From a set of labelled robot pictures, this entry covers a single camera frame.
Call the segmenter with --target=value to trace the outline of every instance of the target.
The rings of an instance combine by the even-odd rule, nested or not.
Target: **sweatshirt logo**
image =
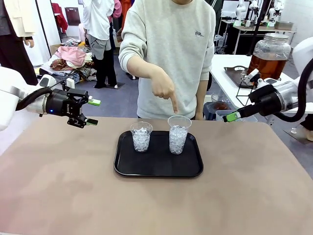
[[[195,32],[195,35],[196,35],[197,37],[204,37],[204,36],[202,35],[202,33],[199,32],[199,31],[196,31],[196,32]]]

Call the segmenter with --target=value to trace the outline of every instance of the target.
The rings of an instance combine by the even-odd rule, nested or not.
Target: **cup of ice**
[[[152,125],[144,121],[131,125],[134,148],[137,152],[143,153],[148,150],[152,130]]]
[[[192,122],[184,116],[172,116],[168,119],[170,125],[170,151],[173,154],[181,154]]]

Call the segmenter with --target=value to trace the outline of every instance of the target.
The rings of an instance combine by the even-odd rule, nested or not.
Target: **gray shorts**
[[[92,52],[92,56],[98,60],[103,60],[103,53],[105,50],[111,50],[110,40],[100,40],[88,34],[88,40]]]

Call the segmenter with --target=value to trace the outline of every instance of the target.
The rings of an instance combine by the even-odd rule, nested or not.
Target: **glass jar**
[[[258,69],[262,79],[279,79],[291,51],[288,39],[284,34],[267,33],[256,44],[247,73]]]

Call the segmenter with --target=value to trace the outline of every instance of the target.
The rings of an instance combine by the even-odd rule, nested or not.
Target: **plastic bin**
[[[236,110],[217,110],[215,112],[216,114],[216,121],[224,121],[223,116],[231,114],[235,112]],[[258,122],[258,119],[255,116],[250,116],[246,118],[240,118],[236,121],[249,121],[249,122]]]

